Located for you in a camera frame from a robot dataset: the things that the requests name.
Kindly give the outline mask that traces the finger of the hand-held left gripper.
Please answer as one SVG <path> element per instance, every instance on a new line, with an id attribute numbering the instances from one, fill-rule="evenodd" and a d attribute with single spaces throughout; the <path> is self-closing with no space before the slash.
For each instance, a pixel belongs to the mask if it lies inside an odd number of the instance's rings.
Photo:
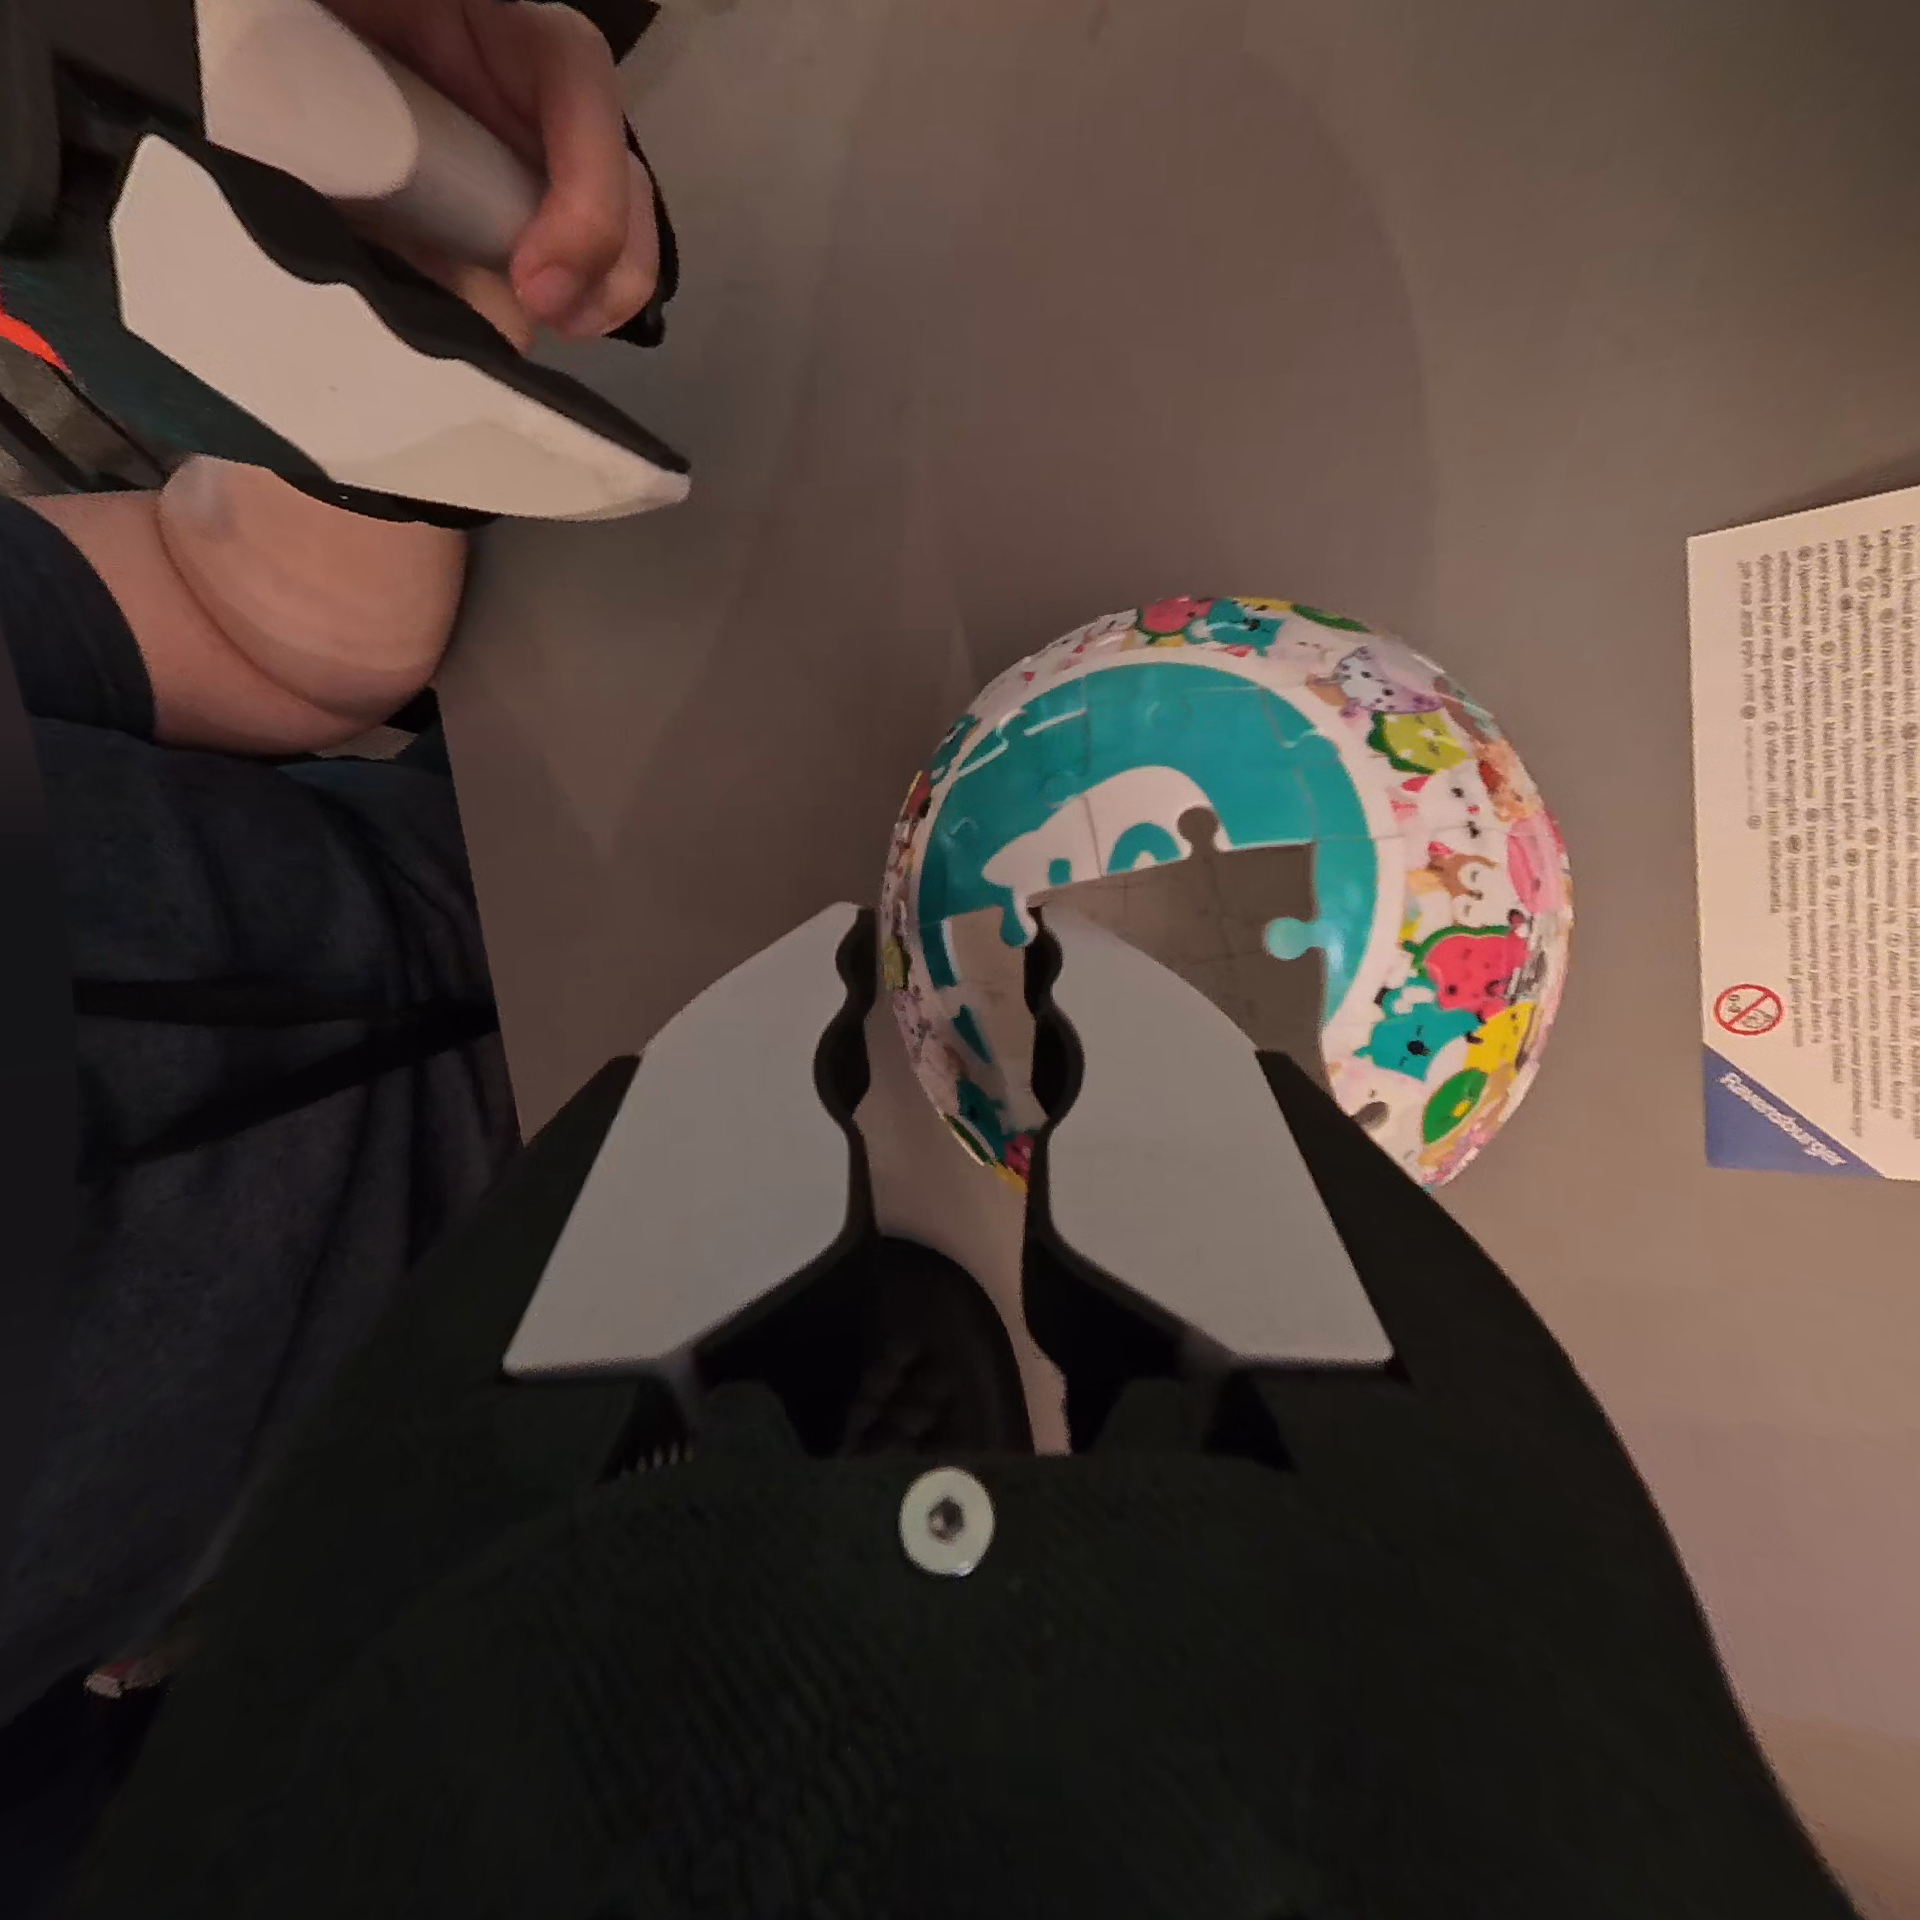
<path id="1" fill-rule="evenodd" d="M 519 520 L 679 504 L 686 458 L 276 166 L 144 132 L 109 217 L 116 318 L 337 488 Z"/>

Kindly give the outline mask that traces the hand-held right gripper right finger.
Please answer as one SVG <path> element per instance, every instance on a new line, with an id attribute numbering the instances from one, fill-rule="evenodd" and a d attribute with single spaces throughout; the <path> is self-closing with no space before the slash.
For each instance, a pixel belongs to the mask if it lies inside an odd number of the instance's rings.
<path id="1" fill-rule="evenodd" d="M 1210 999 L 1069 905 L 1037 1017 L 1065 1084 L 1029 1239 L 1202 1366 L 1377 1369 L 1391 1349 L 1268 1085 Z"/>

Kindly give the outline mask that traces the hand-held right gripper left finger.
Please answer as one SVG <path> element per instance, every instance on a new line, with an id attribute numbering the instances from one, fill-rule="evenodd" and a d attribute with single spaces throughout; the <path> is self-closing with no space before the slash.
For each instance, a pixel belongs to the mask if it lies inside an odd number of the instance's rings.
<path id="1" fill-rule="evenodd" d="M 831 903 L 672 1015 L 500 1357 L 508 1378 L 695 1378 L 704 1350 L 871 1221 L 874 917 Z"/>

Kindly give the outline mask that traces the colourful puzzle ball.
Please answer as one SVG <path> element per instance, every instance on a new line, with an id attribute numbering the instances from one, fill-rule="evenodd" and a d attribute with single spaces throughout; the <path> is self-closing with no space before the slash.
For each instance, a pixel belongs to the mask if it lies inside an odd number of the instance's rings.
<path id="1" fill-rule="evenodd" d="M 1512 1118 L 1568 983 L 1566 841 L 1492 712 L 1402 639 L 1306 602 L 1172 594 L 1017 660 L 901 804 L 879 967 L 946 1133 L 1024 1186 L 1039 1103 L 1013 989 L 1046 896 L 1130 919 L 1216 852 L 1165 961 L 1318 975 L 1337 1105 L 1422 1186 Z"/>

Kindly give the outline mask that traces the person's left hand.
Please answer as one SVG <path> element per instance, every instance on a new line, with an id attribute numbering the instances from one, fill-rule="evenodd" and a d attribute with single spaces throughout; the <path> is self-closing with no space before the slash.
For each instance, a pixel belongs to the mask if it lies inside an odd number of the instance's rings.
<path id="1" fill-rule="evenodd" d="M 616 66 L 562 5 L 332 1 L 362 40 L 489 128 L 544 185 L 508 268 L 360 229 L 448 287 L 517 346 L 540 330 L 600 337 L 630 321 L 660 274 L 653 180 L 630 152 Z"/>

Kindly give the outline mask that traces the person's dark blue clothing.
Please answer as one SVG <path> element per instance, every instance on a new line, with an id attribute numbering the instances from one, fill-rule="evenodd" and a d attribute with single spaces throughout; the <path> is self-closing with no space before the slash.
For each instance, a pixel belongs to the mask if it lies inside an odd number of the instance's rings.
<path id="1" fill-rule="evenodd" d="M 78 991 L 78 1231 L 4 1549 L 16 1721 L 210 1583 L 519 1128 L 444 742 L 165 742 L 105 582 L 28 500 L 1 569 Z"/>

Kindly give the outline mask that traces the white instruction leaflet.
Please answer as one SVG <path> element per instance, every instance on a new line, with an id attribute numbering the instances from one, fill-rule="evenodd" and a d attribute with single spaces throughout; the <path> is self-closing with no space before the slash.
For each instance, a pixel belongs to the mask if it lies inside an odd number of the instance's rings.
<path id="1" fill-rule="evenodd" d="M 1917 1176 L 1917 488 L 1686 541 L 1717 1167 Z"/>

